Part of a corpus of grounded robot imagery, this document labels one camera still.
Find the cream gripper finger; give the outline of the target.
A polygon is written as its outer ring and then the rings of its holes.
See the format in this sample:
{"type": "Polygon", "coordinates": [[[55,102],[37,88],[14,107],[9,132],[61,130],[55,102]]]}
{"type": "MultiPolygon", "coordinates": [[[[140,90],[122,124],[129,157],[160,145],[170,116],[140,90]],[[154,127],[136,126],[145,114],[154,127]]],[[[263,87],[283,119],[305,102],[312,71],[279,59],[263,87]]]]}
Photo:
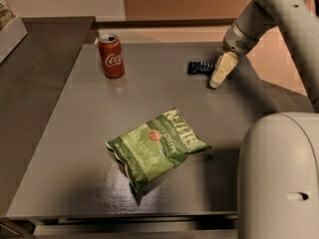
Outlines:
{"type": "Polygon", "coordinates": [[[215,70],[210,78],[210,86],[217,89],[238,64],[238,56],[234,52],[222,54],[216,62],[215,70]]]}

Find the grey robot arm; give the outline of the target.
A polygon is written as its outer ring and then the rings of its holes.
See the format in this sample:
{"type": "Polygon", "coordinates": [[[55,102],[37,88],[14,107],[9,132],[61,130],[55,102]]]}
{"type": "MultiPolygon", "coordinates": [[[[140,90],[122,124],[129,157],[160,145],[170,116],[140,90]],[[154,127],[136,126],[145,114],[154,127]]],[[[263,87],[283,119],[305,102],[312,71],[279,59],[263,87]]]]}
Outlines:
{"type": "MultiPolygon", "coordinates": [[[[319,19],[307,0],[252,0],[226,32],[218,88],[259,38],[278,27],[313,105],[319,100],[319,19]]],[[[237,239],[319,239],[319,113],[278,113],[242,141],[237,239]]]]}

